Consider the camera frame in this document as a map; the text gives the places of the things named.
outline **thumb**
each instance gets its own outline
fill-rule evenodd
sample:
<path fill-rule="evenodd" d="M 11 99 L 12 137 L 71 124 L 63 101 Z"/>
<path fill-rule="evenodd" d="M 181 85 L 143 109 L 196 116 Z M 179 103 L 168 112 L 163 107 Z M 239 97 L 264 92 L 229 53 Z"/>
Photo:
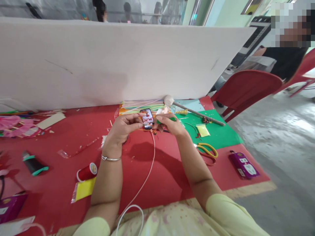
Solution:
<path fill-rule="evenodd" d="M 139 128 L 141 128 L 143 126 L 143 124 L 141 123 L 134 123 L 132 125 L 127 125 L 127 132 L 131 133 Z"/>
<path fill-rule="evenodd" d="M 163 116 L 158 116 L 157 117 L 157 120 L 159 122 L 161 122 L 162 124 L 165 124 L 165 125 L 171 125 L 173 121 L 171 121 L 169 118 L 167 117 L 163 117 Z"/>

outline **purple box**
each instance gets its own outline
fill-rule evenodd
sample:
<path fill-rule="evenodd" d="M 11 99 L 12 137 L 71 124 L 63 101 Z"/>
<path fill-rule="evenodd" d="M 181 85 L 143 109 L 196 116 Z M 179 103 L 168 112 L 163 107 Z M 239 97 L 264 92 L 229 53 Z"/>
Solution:
<path fill-rule="evenodd" d="M 4 198 L 0 201 L 0 224 L 17 218 L 27 194 L 15 195 Z"/>
<path fill-rule="evenodd" d="M 251 179 L 260 175 L 244 153 L 231 151 L 229 158 L 242 177 Z"/>

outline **white ball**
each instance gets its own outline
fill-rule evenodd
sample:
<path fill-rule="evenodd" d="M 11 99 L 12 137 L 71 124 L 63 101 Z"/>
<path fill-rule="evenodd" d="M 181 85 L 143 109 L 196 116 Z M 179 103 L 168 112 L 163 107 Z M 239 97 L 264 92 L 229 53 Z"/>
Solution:
<path fill-rule="evenodd" d="M 164 104 L 166 105 L 166 106 L 171 106 L 172 104 L 173 104 L 173 102 L 174 102 L 174 99 L 173 99 L 173 97 L 171 96 L 171 95 L 166 95 L 165 96 L 165 98 L 164 98 Z"/>

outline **light blue paper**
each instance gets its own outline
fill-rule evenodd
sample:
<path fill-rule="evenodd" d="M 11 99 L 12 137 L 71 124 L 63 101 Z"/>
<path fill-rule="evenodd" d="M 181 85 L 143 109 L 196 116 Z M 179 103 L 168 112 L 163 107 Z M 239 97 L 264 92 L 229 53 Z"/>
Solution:
<path fill-rule="evenodd" d="M 204 111 L 204 107 L 201 105 L 199 99 L 191 99 L 191 100 L 175 100 L 175 102 L 177 102 L 178 104 L 181 104 L 183 105 L 184 107 L 187 107 L 191 110 L 194 110 L 194 111 Z M 175 105 L 172 105 L 171 106 L 171 111 L 173 113 L 175 113 L 176 111 L 180 111 L 180 110 L 183 110 L 182 108 L 179 108 Z"/>

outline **smartphone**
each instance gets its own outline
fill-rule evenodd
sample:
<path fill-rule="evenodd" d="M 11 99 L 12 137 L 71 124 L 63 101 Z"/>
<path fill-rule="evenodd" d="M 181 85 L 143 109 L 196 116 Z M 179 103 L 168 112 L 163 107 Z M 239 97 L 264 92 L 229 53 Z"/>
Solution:
<path fill-rule="evenodd" d="M 152 129 L 153 115 L 152 115 L 151 110 L 150 109 L 144 109 L 144 110 L 140 110 L 140 112 L 145 114 L 142 117 L 144 128 L 145 129 Z"/>

